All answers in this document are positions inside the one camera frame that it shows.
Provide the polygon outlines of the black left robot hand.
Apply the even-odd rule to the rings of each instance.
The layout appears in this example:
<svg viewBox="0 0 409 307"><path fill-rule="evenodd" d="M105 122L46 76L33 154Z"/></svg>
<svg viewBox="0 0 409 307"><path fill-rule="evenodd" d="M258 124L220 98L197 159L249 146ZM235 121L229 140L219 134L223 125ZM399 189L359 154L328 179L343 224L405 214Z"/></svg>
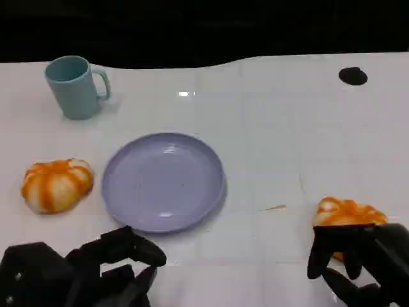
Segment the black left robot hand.
<svg viewBox="0 0 409 307"><path fill-rule="evenodd" d="M44 242L1 259L1 306L149 306L166 254L124 226L61 256Z"/></svg>

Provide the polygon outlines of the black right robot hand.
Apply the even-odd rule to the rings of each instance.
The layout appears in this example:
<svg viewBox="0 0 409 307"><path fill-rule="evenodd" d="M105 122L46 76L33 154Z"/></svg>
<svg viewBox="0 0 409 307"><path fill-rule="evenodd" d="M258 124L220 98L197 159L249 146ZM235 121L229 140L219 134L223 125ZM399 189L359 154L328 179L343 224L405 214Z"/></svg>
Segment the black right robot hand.
<svg viewBox="0 0 409 307"><path fill-rule="evenodd" d="M408 306L408 230L398 223L315 226L307 277L347 306Z"/></svg>

